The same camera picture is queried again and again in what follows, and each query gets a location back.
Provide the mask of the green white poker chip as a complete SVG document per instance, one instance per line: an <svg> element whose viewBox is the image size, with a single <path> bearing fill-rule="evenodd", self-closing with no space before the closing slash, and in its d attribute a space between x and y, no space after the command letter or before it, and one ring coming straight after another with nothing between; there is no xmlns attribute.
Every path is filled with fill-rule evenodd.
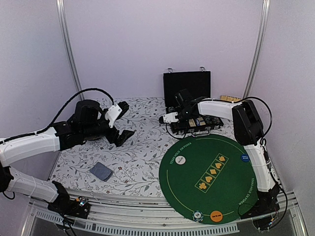
<svg viewBox="0 0 315 236"><path fill-rule="evenodd" d="M203 218L204 218L204 215L202 212L196 210L192 213L192 219L193 221L195 222L202 222L203 221Z"/></svg>

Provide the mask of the white dealer button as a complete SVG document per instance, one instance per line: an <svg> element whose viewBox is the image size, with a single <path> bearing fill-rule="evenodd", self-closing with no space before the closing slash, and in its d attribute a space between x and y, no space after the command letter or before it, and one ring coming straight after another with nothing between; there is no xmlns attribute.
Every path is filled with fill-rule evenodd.
<svg viewBox="0 0 315 236"><path fill-rule="evenodd" d="M186 158L184 157L184 156L177 156L176 158L175 158L175 162L177 163L177 164L179 164L179 165L183 165L183 164L185 164L185 162L186 162Z"/></svg>

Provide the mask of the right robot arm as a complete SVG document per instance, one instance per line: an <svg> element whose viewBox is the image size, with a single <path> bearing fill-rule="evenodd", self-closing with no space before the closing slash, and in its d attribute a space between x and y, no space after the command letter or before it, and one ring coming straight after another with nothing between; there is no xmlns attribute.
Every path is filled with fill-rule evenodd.
<svg viewBox="0 0 315 236"><path fill-rule="evenodd" d="M265 214L270 210L274 201L268 194L277 195L280 187L265 147L265 136L268 132L263 131L263 123L253 100L258 100L264 105L266 103L253 96L236 102L207 97L188 100L180 93L175 97L178 99L179 106L173 112L160 116L159 122L179 123L191 119L194 115L213 116L232 121L235 140L246 150L257 180L258 193L263 195L255 202L254 210L258 214Z"/></svg>

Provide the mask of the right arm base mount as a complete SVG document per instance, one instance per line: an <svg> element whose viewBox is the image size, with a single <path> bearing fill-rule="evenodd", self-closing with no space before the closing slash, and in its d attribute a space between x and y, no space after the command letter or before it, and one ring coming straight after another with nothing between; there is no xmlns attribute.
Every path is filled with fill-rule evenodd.
<svg viewBox="0 0 315 236"><path fill-rule="evenodd" d="M258 199L255 204L240 204L237 210L238 215L241 219L246 219L278 211L280 206L278 204L277 195L280 190L281 188L278 184L276 184L268 192L261 192L257 190L256 193ZM257 230L266 231L273 226L274 219L275 218L273 216L269 216L253 220L252 223Z"/></svg>

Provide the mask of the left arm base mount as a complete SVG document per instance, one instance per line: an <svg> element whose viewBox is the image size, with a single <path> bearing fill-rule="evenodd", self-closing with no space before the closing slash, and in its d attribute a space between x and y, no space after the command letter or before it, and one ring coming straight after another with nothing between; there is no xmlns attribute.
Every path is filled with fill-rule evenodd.
<svg viewBox="0 0 315 236"><path fill-rule="evenodd" d="M47 208L62 216L68 215L87 219L91 208L89 199L79 196L75 200L71 200L68 192L59 182L52 181L52 183L56 186L58 195L53 202L48 203Z"/></svg>

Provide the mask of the blue small blind button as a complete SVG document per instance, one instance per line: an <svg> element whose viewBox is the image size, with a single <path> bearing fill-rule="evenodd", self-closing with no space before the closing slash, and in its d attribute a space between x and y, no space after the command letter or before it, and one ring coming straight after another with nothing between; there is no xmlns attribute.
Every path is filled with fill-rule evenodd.
<svg viewBox="0 0 315 236"><path fill-rule="evenodd" d="M241 155L241 160L242 160L243 162L249 162L249 161L250 161L250 158L249 158L249 156L248 156L247 154L242 154L242 155Z"/></svg>

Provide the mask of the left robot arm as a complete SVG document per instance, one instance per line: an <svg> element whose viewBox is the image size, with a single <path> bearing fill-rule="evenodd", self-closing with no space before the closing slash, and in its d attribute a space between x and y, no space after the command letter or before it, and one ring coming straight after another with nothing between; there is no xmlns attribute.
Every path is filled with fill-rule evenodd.
<svg viewBox="0 0 315 236"><path fill-rule="evenodd" d="M24 174L10 165L19 160L46 152L55 152L83 145L86 141L105 137L120 147L134 132L119 132L114 126L129 109L127 102L113 104L101 109L94 100L83 100L76 104L74 114L67 121L52 123L46 131L36 131L17 139L0 141L0 190L19 192L54 203L62 213L70 213L72 200L65 188L58 182L42 181Z"/></svg>

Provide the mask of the blue grey cloth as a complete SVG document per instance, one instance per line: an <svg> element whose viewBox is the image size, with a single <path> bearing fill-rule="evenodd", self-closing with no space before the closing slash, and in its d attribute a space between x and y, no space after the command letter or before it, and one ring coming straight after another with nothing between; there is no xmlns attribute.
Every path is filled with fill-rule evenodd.
<svg viewBox="0 0 315 236"><path fill-rule="evenodd" d="M100 162L97 162L89 172L102 181L108 181L113 175L113 171Z"/></svg>

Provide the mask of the orange big blind button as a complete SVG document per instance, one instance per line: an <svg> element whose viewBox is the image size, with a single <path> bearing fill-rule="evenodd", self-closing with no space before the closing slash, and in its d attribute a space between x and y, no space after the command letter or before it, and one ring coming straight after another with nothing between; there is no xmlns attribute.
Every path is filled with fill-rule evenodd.
<svg viewBox="0 0 315 236"><path fill-rule="evenodd" d="M218 210L214 210L210 213L210 219L216 223L221 222L223 220L223 214Z"/></svg>

